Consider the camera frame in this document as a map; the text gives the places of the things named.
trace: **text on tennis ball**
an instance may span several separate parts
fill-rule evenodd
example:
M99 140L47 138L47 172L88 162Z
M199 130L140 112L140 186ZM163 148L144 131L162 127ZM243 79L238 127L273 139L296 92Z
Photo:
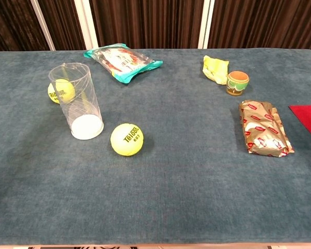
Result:
M56 97L56 92L50 92L49 94L50 94L50 96L51 96L52 98ZM59 91L59 96L63 96L63 95L65 95L65 94L67 94L67 93L66 93L64 90L60 90L60 91Z
M131 139L136 141L139 138L139 134L136 135L137 131L139 131L139 128L134 127L123 140L126 140L128 143L130 142Z

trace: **tennis ball inside cup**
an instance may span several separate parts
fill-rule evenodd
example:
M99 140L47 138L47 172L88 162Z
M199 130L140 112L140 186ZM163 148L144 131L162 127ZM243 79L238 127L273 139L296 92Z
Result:
M233 96L240 96L249 84L249 76L241 71L232 71L227 77L227 93Z
M55 81L56 84L56 90L58 91L60 95L60 99L64 103L68 103L75 97L75 88L72 83L70 83L66 79L57 79ZM56 92L54 90L54 87L52 83L47 88L47 93L50 99L55 103L60 103L58 96L56 95Z
M117 126L110 136L110 143L117 154L132 156L140 151L144 136L141 129L132 123Z

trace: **cup base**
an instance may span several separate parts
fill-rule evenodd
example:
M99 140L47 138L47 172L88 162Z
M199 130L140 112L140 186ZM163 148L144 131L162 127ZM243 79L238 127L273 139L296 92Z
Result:
M76 118L72 123L72 135L79 140L89 140L98 136L104 129L102 120L93 114Z
M243 91L236 93L236 92L229 91L228 88L226 89L226 92L232 96L240 96L243 94Z

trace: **terracotta cup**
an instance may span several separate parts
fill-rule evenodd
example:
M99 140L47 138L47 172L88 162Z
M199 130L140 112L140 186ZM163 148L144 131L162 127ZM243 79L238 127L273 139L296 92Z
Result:
M232 71L227 77L227 93L240 96L249 84L249 76L241 71Z

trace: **gold wrapper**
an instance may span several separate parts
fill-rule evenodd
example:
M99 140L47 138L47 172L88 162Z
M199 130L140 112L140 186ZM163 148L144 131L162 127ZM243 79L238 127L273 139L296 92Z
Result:
M279 114L271 103L245 100L239 105L239 113L249 153L273 157L294 153Z

